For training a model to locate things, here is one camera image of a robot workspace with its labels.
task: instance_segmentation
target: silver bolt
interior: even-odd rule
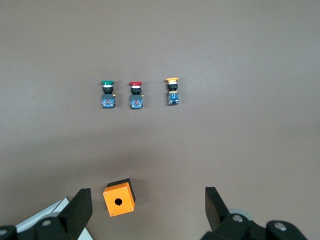
[[[41,223],[43,227],[48,226],[50,224],[51,224],[51,220],[45,220],[43,223]]]
[[[274,227],[276,228],[276,229],[279,229],[279,230],[281,230],[281,231],[287,231],[287,228],[286,228],[286,226],[283,224],[283,223],[281,223],[281,222],[275,222],[274,223]]]
[[[244,221],[240,215],[233,215],[232,219],[238,223],[242,223]]]
[[[0,230],[0,236],[5,235],[7,232],[8,232],[7,229],[1,229],[1,230]]]

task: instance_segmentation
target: blue terminal block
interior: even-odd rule
[[[169,89],[168,93],[168,104],[169,105],[177,105],[179,104],[179,93],[178,93],[178,84],[177,81],[179,78],[177,77],[171,77],[167,78],[167,87]]]
[[[130,107],[131,109],[142,109],[144,106],[143,98],[144,95],[140,93],[141,91],[141,81],[131,81],[129,83],[131,85],[132,95],[130,96]]]
[[[104,109],[111,109],[116,106],[116,94],[113,94],[113,84],[115,83],[114,81],[102,81],[103,84],[103,92],[101,96],[101,104],[102,108]]]

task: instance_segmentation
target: orange box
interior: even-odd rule
[[[111,217],[135,210],[136,198],[129,178],[109,183],[103,197]]]

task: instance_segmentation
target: round black hole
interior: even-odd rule
[[[117,198],[116,200],[114,200],[114,203],[120,206],[122,204],[122,200],[120,198]]]

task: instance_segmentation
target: gray surface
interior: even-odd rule
[[[0,225],[91,188],[94,239],[199,239],[215,186],[258,224],[318,239],[319,13],[316,0],[0,1]],[[115,109],[101,107],[106,79]],[[110,218],[102,192],[124,178],[136,209]]]

